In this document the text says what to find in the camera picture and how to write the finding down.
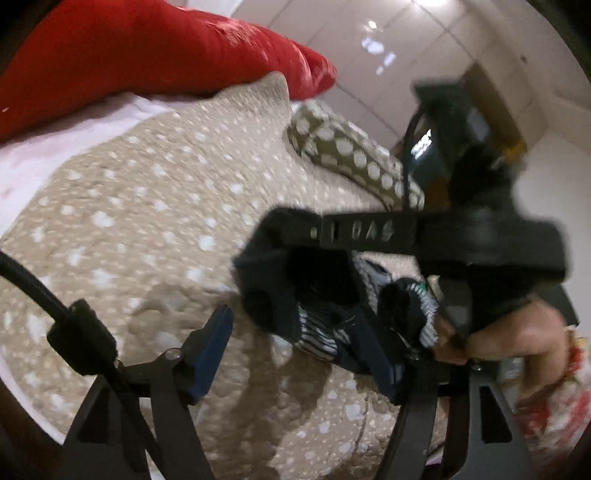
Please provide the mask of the person's right hand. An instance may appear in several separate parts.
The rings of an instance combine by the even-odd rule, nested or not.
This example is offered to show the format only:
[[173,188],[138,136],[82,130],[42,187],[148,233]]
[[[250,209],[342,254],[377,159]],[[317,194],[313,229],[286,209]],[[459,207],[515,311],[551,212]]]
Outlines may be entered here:
[[499,362],[509,358],[525,360],[519,383],[519,399],[525,401],[549,391],[567,371],[570,340],[561,313],[536,299],[471,335],[462,348],[452,345],[452,326],[436,318],[439,341],[434,347],[437,360],[464,365],[470,360]]

